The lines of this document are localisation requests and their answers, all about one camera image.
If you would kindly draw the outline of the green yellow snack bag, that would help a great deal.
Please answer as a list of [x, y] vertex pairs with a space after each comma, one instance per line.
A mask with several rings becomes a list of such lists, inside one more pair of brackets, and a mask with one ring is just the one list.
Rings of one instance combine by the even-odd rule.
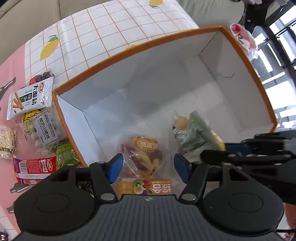
[[172, 131], [183, 156], [197, 156], [204, 150], [226, 150], [221, 138], [196, 111], [188, 118], [176, 114]]

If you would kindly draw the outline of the dried fruit chips bag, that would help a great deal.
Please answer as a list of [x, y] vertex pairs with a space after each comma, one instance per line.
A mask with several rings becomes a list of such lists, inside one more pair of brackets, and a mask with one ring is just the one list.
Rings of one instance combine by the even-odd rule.
[[158, 140], [131, 135], [120, 141], [123, 168], [118, 176], [118, 195], [170, 195], [171, 157]]

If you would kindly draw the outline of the red snack packet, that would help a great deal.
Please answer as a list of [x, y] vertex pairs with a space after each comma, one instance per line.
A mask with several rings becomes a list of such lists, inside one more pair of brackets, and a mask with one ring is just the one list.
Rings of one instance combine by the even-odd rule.
[[57, 170], [57, 158], [21, 160], [13, 158], [14, 172], [19, 184], [37, 184]]

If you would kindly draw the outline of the waffle cookie packet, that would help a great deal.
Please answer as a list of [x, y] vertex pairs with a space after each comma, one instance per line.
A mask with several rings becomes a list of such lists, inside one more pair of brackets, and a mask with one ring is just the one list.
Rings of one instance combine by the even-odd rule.
[[16, 130], [5, 125], [0, 126], [0, 154], [2, 158], [11, 159], [16, 153]]

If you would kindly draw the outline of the green small snack packet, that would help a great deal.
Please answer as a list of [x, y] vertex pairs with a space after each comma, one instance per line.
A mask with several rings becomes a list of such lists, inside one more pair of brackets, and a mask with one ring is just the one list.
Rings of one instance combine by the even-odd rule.
[[60, 144], [56, 147], [56, 156], [58, 169], [68, 164], [78, 165], [80, 163], [72, 145], [69, 142]]

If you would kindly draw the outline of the hawthorn balls clear bag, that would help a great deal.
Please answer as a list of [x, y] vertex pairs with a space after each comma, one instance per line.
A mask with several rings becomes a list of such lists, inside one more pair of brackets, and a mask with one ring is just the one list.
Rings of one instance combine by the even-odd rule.
[[21, 126], [37, 152], [43, 157], [55, 155], [56, 147], [67, 142], [67, 136], [55, 107], [37, 109], [21, 115]]

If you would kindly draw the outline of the orange cardboard box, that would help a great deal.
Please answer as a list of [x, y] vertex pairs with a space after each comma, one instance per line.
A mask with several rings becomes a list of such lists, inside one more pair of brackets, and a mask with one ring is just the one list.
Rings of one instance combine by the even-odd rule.
[[225, 27], [188, 30], [122, 51], [58, 87], [53, 100], [84, 166], [109, 161], [131, 133], [155, 138], [174, 155], [175, 114], [196, 111], [224, 142], [277, 126], [260, 79]]

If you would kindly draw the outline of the white gluten strips packet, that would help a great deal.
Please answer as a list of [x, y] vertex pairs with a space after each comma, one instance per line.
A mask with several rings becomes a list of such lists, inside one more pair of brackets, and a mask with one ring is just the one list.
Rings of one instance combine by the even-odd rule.
[[10, 93], [6, 119], [41, 108], [49, 108], [53, 102], [54, 77], [29, 85]]

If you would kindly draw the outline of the pink trash bin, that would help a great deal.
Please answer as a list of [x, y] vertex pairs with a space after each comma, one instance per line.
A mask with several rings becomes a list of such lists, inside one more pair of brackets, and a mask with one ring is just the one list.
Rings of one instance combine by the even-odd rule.
[[240, 24], [231, 24], [230, 32], [241, 45], [249, 61], [258, 58], [258, 47], [251, 33]]

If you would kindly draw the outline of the red dates packet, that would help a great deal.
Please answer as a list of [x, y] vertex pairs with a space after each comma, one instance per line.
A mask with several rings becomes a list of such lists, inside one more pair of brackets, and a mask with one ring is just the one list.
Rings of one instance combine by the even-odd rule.
[[33, 85], [35, 83], [41, 82], [50, 77], [54, 77], [54, 73], [51, 70], [32, 77], [29, 81], [29, 85]]

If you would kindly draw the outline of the beige sofa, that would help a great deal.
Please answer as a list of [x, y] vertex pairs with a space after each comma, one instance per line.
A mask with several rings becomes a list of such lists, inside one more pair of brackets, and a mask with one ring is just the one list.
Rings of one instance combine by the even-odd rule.
[[[101, 1], [1, 1], [1, 62], [31, 37]], [[179, 1], [200, 27], [237, 23], [243, 1]]]

